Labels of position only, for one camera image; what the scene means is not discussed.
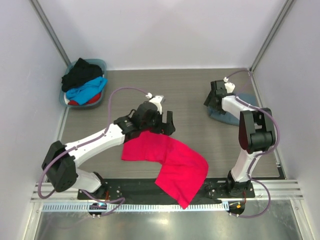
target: blue laundry basket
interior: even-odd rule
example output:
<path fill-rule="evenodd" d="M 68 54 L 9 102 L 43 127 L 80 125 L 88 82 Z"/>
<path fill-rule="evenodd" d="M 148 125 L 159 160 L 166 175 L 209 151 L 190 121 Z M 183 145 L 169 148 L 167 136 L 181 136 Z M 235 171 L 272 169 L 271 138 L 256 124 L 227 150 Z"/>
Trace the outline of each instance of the blue laundry basket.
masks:
<path fill-rule="evenodd" d="M 84 59 L 86 62 L 88 62 L 89 64 L 95 64 L 98 65 L 101 69 L 102 69 L 102 74 L 103 77 L 106 77 L 107 74 L 107 65 L 105 63 L 105 61 L 101 60 L 101 59 Z M 73 68 L 73 66 L 76 64 L 77 61 L 72 62 L 66 69 L 65 74 L 68 74 L 70 72 L 70 70 Z M 94 109 L 97 108 L 101 105 L 102 100 L 104 99 L 104 95 L 105 95 L 105 88 L 107 85 L 104 86 L 104 88 L 101 91 L 101 97 L 99 98 L 98 101 L 96 101 L 95 103 L 91 103 L 91 104 L 87 104 L 87 105 L 81 105 L 81 106 L 74 106 L 74 105 L 68 105 L 65 102 L 65 92 L 60 90 L 60 95 L 59 95 L 59 101 L 60 103 L 67 107 L 67 108 L 72 108 L 72 109 Z"/>

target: wooden floor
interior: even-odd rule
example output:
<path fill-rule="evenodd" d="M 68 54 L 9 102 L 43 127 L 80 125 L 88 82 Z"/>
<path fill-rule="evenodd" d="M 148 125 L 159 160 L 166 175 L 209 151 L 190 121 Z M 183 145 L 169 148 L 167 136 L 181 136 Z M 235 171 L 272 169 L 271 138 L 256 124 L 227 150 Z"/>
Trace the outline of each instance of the wooden floor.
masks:
<path fill-rule="evenodd" d="M 87 137 L 107 126 L 107 105 L 110 93 L 119 87 L 137 87 L 154 95 L 164 95 L 163 110 L 173 111 L 176 132 L 173 138 L 187 144 L 205 157 L 209 164 L 208 177 L 226 177 L 235 165 L 240 146 L 238 127 L 209 118 L 203 105 L 210 81 L 221 80 L 236 69 L 171 69 L 120 70 L 107 74 L 105 99 L 96 109 L 70 109 L 62 136 L 63 143 Z M 247 73 L 230 78 L 236 91 L 249 81 Z M 254 94 L 250 84 L 245 93 Z M 111 119 L 127 115 L 145 101 L 138 91 L 123 90 L 112 99 Z M 85 162 L 80 168 L 98 172 L 104 178 L 156 178 L 161 165 L 156 162 L 121 160 L 122 146 L 110 148 Z M 278 177 L 275 156 L 261 157 L 253 172 L 254 177 Z"/>

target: metal frame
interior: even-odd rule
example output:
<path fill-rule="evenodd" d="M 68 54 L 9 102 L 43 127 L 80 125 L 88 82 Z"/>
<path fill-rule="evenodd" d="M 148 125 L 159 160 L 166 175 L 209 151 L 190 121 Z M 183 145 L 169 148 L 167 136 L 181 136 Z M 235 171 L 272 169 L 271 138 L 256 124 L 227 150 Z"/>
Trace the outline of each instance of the metal frame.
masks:
<path fill-rule="evenodd" d="M 67 66 L 70 65 L 70 63 L 71 63 L 70 59 L 69 59 L 67 53 L 65 52 L 62 44 L 60 43 L 53 27 L 51 26 L 46 14 L 43 11 L 40 3 L 38 2 L 38 0 L 29 0 L 29 1 L 30 1 L 31 5 L 33 6 L 36 14 L 40 18 L 42 24 L 44 25 L 46 31 L 48 32 L 51 40 L 53 41 L 54 45 L 56 46 L 63 61 L 65 62 L 65 64 Z M 250 70 L 252 71 L 253 74 L 254 74 L 255 69 L 257 68 L 257 65 L 259 64 L 260 60 L 262 59 L 264 53 L 266 52 L 268 46 L 270 45 L 270 43 L 274 39 L 277 31 L 279 30 L 281 24 L 283 23 L 285 17 L 287 16 L 290 9 L 292 8 L 294 2 L 295 2 L 295 0 L 287 0 L 285 2 L 285 4 L 283 5 L 279 15 L 277 16 L 276 21 L 274 22 L 267 38 L 265 39 L 261 49 L 259 50 L 259 53 L 257 54 L 252 66 L 250 68 Z M 261 94 L 258 90 L 258 87 L 257 87 L 257 84 L 256 84 L 254 78 L 252 80 L 252 85 L 253 85 L 255 94 L 257 96 L 258 103 L 262 107 L 263 101 L 261 99 Z M 68 108 L 65 109 L 63 117 L 61 118 L 60 128 L 57 133 L 58 140 L 60 140 L 62 138 L 62 133 L 64 130 L 67 115 L 68 115 Z M 279 172 L 282 172 L 282 165 L 281 165 L 281 161 L 280 161 L 281 156 L 277 150 L 275 151 L 275 157 L 276 157 L 276 164 L 278 166 Z M 261 180 L 261 182 L 263 182 L 267 186 L 267 188 L 269 189 L 272 200 L 288 200 L 288 199 L 291 200 L 291 205 L 294 210 L 295 217 L 297 219 L 297 222 L 298 222 L 298 225 L 300 228 L 300 232 L 303 236 L 303 239 L 306 239 L 306 240 L 314 239 L 315 237 L 314 237 L 312 230 L 310 228 L 310 225 L 308 222 L 308 217 L 307 217 L 305 209 L 304 209 L 305 202 L 303 200 L 303 195 L 302 195 L 301 189 L 298 185 L 298 182 L 296 180 L 287 180 L 287 179 L 285 179 L 285 180 L 279 180 L 279 179 Z M 45 205 L 54 204 L 54 203 L 62 203 L 62 204 L 69 203 L 70 205 L 75 205 L 75 204 L 83 204 L 86 202 L 87 203 L 92 202 L 92 201 L 87 201 L 87 200 L 78 200 L 77 199 L 78 190 L 75 188 L 70 188 L 69 190 L 62 192 L 62 193 L 55 193 L 51 198 L 43 200 L 38 197 L 37 186 L 38 186 L 38 184 L 36 184 L 36 186 L 34 188 L 34 191 L 33 191 L 30 203 L 29 203 L 29 206 L 30 206 L 30 208 L 29 208 L 30 209 L 29 221 L 28 221 L 27 227 L 24 232 L 24 238 L 23 238 L 24 240 L 33 240 L 34 239 L 36 232 L 37 232 L 38 225 L 39 225 L 41 212 L 42 212 L 43 207 Z M 255 190 L 256 198 L 249 198 L 248 201 L 252 201 L 252 200 L 260 201 L 260 200 L 268 199 L 266 192 L 265 192 L 265 189 L 261 185 L 259 185 L 257 183 L 253 183 L 253 187 Z M 50 183 L 43 184 L 42 191 L 44 194 L 47 194 L 52 189 L 53 189 L 53 187 Z"/>
<path fill-rule="evenodd" d="M 253 64 L 250 68 L 252 72 L 254 72 L 257 68 L 257 65 L 259 64 L 260 60 L 262 59 L 263 55 L 265 54 L 267 48 L 269 47 L 272 40 L 275 38 L 276 33 L 278 32 L 281 24 L 284 22 L 285 17 L 288 15 L 289 11 L 291 10 L 294 2 L 296 0 L 286 0 L 284 3 L 280 13 L 278 14 L 271 30 L 269 31 L 266 39 L 264 40 L 264 43 L 262 44 L 262 47 L 260 48 L 257 56 L 255 57 Z"/>
<path fill-rule="evenodd" d="M 29 1 L 30 1 L 31 5 L 33 6 L 35 13 L 38 15 L 39 19 L 41 20 L 43 26 L 45 27 L 45 30 L 49 34 L 49 37 L 53 41 L 56 49 L 58 50 L 59 54 L 61 55 L 63 61 L 65 62 L 65 64 L 67 66 L 69 66 L 71 64 L 70 59 L 69 59 L 66 51 L 64 50 L 64 47 L 62 46 L 58 36 L 56 35 L 55 30 L 51 26 L 51 23 L 49 22 L 40 3 L 38 2 L 38 0 L 29 0 Z"/>

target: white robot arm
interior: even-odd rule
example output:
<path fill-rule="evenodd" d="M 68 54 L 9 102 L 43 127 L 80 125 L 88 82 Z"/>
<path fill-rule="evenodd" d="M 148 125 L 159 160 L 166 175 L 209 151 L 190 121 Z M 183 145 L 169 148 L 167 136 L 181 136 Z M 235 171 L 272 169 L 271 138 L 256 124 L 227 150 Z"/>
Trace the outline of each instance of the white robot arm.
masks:
<path fill-rule="evenodd" d="M 108 129 L 102 129 L 75 142 L 62 144 L 56 141 L 50 146 L 42 164 L 43 170 L 56 156 L 69 151 L 46 173 L 56 192 L 73 187 L 85 190 L 97 199 L 102 198 L 108 189 L 105 181 L 97 172 L 89 173 L 78 169 L 81 164 L 106 149 L 137 138 L 142 131 L 149 130 L 169 136 L 176 130 L 171 111 L 167 111 L 166 123 L 163 122 L 164 96 L 153 97 L 148 93 L 146 97 L 149 101 L 140 104 L 137 110 L 132 110 L 129 115 L 119 117 Z"/>
<path fill-rule="evenodd" d="M 266 152 L 276 142 L 272 120 L 263 112 L 245 106 L 237 100 L 232 92 L 235 85 L 224 80 L 212 81 L 211 91 L 204 105 L 213 108 L 220 114 L 229 112 L 239 119 L 240 154 L 235 166 L 229 171 L 225 192 L 230 197 L 241 196 L 248 190 L 252 172 L 262 152 Z M 271 115 L 269 108 L 262 110 Z"/>

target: blue clothing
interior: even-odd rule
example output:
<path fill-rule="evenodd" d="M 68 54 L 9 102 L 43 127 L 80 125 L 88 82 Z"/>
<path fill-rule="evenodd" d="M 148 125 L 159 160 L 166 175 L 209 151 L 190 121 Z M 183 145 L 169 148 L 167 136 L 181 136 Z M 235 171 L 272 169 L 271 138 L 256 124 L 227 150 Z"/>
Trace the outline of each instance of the blue clothing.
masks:
<path fill-rule="evenodd" d="M 257 106 L 257 100 L 254 95 L 247 94 L 247 93 L 240 93 L 239 98 L 252 106 Z M 219 122 L 239 126 L 239 120 L 235 116 L 233 116 L 230 112 L 226 114 L 220 114 L 218 111 L 214 110 L 212 107 L 207 107 L 208 114 L 210 118 L 218 120 Z"/>
<path fill-rule="evenodd" d="M 104 89 L 107 81 L 108 80 L 104 77 L 99 76 L 91 81 L 86 82 L 80 87 L 68 90 L 66 92 L 66 98 L 76 101 L 79 105 L 83 105 L 95 95 L 100 93 Z"/>

